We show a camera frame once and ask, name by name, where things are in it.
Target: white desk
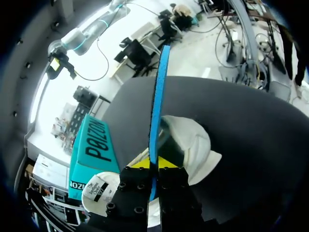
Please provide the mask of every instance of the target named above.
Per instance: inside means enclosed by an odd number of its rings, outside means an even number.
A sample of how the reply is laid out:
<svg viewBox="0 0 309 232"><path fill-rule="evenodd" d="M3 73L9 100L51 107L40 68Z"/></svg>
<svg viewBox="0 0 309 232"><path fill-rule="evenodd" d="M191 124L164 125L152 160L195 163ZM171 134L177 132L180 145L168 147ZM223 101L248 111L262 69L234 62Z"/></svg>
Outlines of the white desk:
<svg viewBox="0 0 309 232"><path fill-rule="evenodd" d="M143 44L145 41L147 41L154 51L160 54L160 50L156 47L156 45L151 41L151 37L154 33L156 33L161 28L161 25L154 25L151 22L147 22L143 27L138 29L136 32L132 33L130 36L131 40L138 40L141 44ZM127 64L128 58L126 57L121 63L116 64L114 67L110 67L112 69L112 72L110 73L110 78L115 78L121 85L123 85L123 81L117 75L118 70L123 67L125 64Z"/></svg>
<svg viewBox="0 0 309 232"><path fill-rule="evenodd" d="M172 28L174 28L181 36L183 35L181 30L175 25L175 23L172 21L173 17L171 17L170 22ZM153 24L151 22L147 22L144 26L142 26L140 29L138 29L136 32L134 32L130 38L131 40L138 40L141 44L143 44L145 41L147 41L153 48L153 50L160 54L161 51L156 47L156 45L151 41L151 37L161 28L160 20L158 19L156 21L157 24ZM121 63L119 63L115 68L113 75L110 75L110 78L115 78L121 85L123 85L123 81L121 78L117 75L117 71L123 67L128 61L128 58L126 57Z"/></svg>

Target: black tabletop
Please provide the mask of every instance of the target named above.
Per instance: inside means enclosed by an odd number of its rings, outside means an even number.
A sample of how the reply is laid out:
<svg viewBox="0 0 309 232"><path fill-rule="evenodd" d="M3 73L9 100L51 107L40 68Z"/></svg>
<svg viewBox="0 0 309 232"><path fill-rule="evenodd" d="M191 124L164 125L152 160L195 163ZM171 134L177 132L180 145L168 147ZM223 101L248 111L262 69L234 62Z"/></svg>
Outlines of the black tabletop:
<svg viewBox="0 0 309 232"><path fill-rule="evenodd" d="M133 78L119 90L103 120L120 169L148 146L155 79ZM309 119L268 93L224 81L171 76L162 115L200 123L223 158L193 186L204 219L226 221L276 191L291 193L308 162Z"/></svg>

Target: wall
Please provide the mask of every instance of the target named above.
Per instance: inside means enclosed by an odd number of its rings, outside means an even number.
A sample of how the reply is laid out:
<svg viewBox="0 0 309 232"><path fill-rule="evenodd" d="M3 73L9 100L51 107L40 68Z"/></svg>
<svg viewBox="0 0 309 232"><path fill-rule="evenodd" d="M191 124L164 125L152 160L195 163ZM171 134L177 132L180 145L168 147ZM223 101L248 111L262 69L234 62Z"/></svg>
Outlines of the wall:
<svg viewBox="0 0 309 232"><path fill-rule="evenodd" d="M78 4L75 2L73 4L74 17L67 24L62 21L63 17L58 12L61 1L64 0L58 0L54 7L50 5L49 0L41 1L44 6L26 22L27 26L18 34L23 43L15 45L12 51L6 54L6 60L1 61L4 66L0 70L0 98L2 99L0 149L4 165L9 169L10 183L18 181L16 174L25 155L23 140L29 129L29 115L34 94L48 61L48 45L63 37L91 12L109 2L109 0L77 0ZM27 3L27 7L33 7L33 4ZM60 26L57 31L52 31L50 26L56 20L60 22ZM24 67L26 62L32 64L29 69ZM17 117L13 116L13 111L17 111Z"/></svg>
<svg viewBox="0 0 309 232"><path fill-rule="evenodd" d="M192 12L195 12L195 6L199 9L198 5L190 0L170 0L170 1L155 1L155 0L135 0L133 3L139 4L154 13L158 14L165 9L171 11L170 4L185 4L189 6ZM50 136L52 124L55 121L55 117L59 116L63 110L66 102L72 100L72 95L78 85L90 87L90 89L103 97L113 100L117 91L120 89L120 84L114 78L110 78L113 73L113 67L115 67L114 57L122 50L119 43L125 37L131 37L141 27L145 26L147 22L151 22L154 25L158 25L158 18L152 12L141 8L134 4L128 4L130 13L121 20L114 23L106 32L100 37L99 47L109 60L110 69L107 75L98 81L91 82L86 81L80 77L76 77L73 81L67 71L63 71L61 75L56 79L49 82L46 92L42 97L41 107L38 113L35 132L29 138L28 143L31 143L35 149L28 151L28 156L32 159L36 159L38 151L41 153L54 156L55 159L59 159L59 162L64 162L67 157L63 155L63 151L60 148L61 144L58 144L53 136ZM73 51L68 52L70 62L74 65L76 71L83 77L88 79L98 79L105 73L107 69L107 62L103 55L100 53L97 47L97 43L94 42L89 48L88 52L82 56L78 56ZM124 66L119 70L122 75L123 81L129 79L134 72ZM98 112L98 118L102 118L104 111L107 109L108 103L104 103Z"/></svg>

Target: person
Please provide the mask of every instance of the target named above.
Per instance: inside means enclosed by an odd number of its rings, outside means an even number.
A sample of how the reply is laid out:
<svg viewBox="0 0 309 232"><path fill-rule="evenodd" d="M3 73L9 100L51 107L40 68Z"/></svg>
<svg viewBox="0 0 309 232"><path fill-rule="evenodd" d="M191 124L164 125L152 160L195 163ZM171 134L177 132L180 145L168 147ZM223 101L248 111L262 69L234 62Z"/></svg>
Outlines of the person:
<svg viewBox="0 0 309 232"><path fill-rule="evenodd" d="M180 30L188 30L192 26L192 17L190 16L191 10L182 4L176 5L172 3L172 12L176 16L175 24Z"/></svg>
<svg viewBox="0 0 309 232"><path fill-rule="evenodd" d="M293 80L293 68L292 68L292 48L293 48L293 38L286 27L282 26L278 23L278 28L281 33L281 38L283 42L283 49L284 49L284 62L285 62L285 68L289 75L289 78ZM309 91L308 86L306 83L303 83L303 79L305 77L305 70L306 70L306 62L301 54L301 52L298 49L298 46L295 46L296 48L296 55L298 58L298 64L297 64L297 74L294 79L296 93L298 98L302 97L302 92L304 89L307 89Z"/></svg>

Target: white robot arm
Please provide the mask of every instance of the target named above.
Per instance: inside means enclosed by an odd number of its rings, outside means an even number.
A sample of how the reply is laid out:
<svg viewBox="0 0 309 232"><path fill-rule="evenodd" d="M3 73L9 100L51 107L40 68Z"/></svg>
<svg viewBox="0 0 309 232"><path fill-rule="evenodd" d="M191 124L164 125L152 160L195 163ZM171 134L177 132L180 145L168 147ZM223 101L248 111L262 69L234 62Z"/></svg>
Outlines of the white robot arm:
<svg viewBox="0 0 309 232"><path fill-rule="evenodd" d="M61 40L53 41L48 47L48 56L57 51L66 54L73 50L78 55L85 54L92 43L104 33L104 31L118 20L125 17L130 9L125 6L127 0L113 0L106 13L97 18L87 28L74 28Z"/></svg>

